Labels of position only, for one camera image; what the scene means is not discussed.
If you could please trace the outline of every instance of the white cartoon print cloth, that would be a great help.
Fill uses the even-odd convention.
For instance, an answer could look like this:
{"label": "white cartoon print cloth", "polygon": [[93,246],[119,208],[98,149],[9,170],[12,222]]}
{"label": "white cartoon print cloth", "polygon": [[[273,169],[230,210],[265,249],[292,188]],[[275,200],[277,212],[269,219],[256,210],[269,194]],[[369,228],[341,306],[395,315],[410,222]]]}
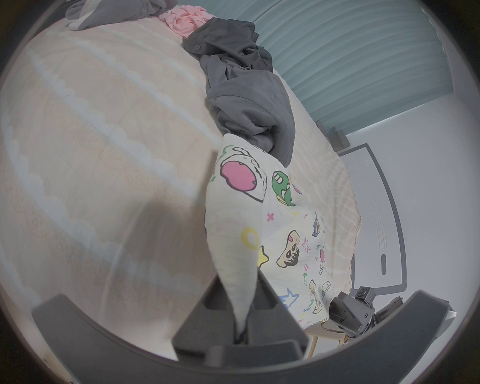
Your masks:
{"label": "white cartoon print cloth", "polygon": [[253,300],[257,267],[302,328],[328,320],[338,291],[324,269],[322,215],[290,184],[277,159],[225,134],[208,183],[205,229],[238,333]]}

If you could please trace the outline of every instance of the curtain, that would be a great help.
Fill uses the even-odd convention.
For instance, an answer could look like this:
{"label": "curtain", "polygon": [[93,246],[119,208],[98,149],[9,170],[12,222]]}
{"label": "curtain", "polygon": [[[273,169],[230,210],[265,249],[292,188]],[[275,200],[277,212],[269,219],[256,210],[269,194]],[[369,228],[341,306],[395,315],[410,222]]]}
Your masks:
{"label": "curtain", "polygon": [[446,55],[415,0],[192,0],[252,21],[314,121],[345,134],[452,92]]}

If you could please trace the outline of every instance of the yellow circle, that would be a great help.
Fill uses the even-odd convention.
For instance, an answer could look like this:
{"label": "yellow circle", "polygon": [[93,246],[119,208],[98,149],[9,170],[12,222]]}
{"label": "yellow circle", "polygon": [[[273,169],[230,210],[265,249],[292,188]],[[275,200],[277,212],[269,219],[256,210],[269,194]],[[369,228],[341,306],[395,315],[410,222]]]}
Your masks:
{"label": "yellow circle", "polygon": [[[255,244],[252,244],[248,238],[248,235],[253,234],[255,236]],[[240,239],[245,247],[251,249],[252,251],[258,251],[260,245],[260,239],[258,238],[257,231],[252,227],[244,228],[240,234]]]}

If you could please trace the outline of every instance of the bed sheet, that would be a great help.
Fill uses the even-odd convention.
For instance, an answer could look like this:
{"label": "bed sheet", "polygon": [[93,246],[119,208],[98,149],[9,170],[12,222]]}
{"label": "bed sheet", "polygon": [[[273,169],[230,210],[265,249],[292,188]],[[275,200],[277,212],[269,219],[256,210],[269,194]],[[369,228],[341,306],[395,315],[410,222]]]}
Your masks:
{"label": "bed sheet", "polygon": [[[347,171],[284,82],[291,180],[324,214],[337,286],[360,216]],[[205,75],[157,18],[70,31],[21,53],[0,91],[0,283],[26,316],[66,294],[109,331],[175,358],[170,339],[215,275],[205,191],[222,136]]]}

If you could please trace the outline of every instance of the green cartoon character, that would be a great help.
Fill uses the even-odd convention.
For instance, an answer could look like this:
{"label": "green cartoon character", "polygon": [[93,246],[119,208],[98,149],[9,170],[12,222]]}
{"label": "green cartoon character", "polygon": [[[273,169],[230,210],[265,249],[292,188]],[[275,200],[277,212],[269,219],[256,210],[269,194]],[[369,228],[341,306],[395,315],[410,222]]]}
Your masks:
{"label": "green cartoon character", "polygon": [[284,205],[294,207],[292,203],[292,193],[290,191],[290,180],[282,171],[275,171],[272,176],[272,189],[276,198]]}

